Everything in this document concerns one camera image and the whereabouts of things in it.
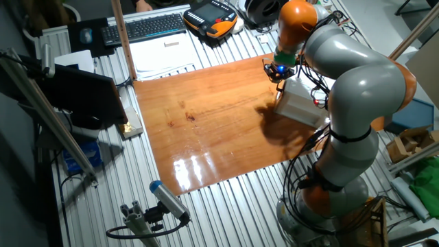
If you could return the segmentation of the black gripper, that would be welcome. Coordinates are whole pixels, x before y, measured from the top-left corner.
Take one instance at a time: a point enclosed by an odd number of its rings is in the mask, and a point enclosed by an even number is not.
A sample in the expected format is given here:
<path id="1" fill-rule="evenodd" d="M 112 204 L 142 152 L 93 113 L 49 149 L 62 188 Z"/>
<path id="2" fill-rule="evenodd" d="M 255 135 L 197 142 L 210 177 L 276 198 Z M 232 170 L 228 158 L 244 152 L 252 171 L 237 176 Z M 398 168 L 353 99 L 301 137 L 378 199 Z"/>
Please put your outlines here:
<path id="1" fill-rule="evenodd" d="M 271 82 L 286 81 L 296 74 L 294 68 L 280 64 L 264 64 L 263 70 Z"/>

